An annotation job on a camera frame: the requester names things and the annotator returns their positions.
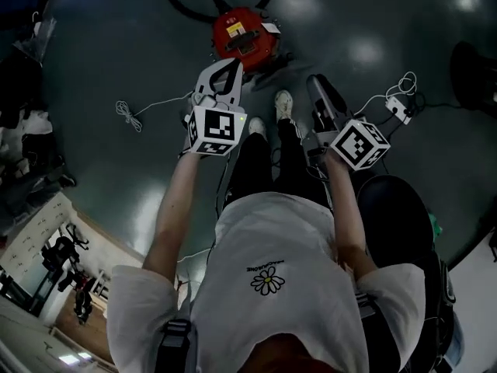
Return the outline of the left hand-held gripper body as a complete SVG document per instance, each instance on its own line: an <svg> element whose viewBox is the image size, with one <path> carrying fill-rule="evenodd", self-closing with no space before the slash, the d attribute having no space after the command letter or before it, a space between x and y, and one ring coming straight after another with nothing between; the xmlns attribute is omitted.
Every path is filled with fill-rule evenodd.
<svg viewBox="0 0 497 373"><path fill-rule="evenodd" d="M240 142L248 115L240 106L242 92L222 96L201 92L187 95L189 109L184 116L186 140L184 152L226 156Z"/></svg>

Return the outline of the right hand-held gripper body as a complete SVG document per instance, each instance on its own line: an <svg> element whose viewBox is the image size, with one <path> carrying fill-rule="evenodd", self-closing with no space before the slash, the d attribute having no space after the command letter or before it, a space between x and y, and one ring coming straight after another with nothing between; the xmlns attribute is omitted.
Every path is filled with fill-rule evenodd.
<svg viewBox="0 0 497 373"><path fill-rule="evenodd" d="M324 150L333 150L351 169L371 168L391 145L371 123L353 118L333 117L330 110L313 112L314 133Z"/></svg>

